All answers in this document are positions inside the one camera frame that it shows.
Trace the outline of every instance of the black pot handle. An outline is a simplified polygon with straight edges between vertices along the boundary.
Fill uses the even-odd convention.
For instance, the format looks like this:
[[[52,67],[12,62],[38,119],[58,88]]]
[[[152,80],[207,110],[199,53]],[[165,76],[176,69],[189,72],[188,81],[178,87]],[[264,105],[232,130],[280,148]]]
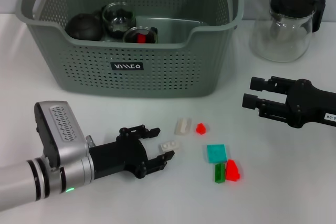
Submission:
[[[326,0],[315,0],[315,14],[313,16],[313,33],[320,29],[324,9],[326,7]]]

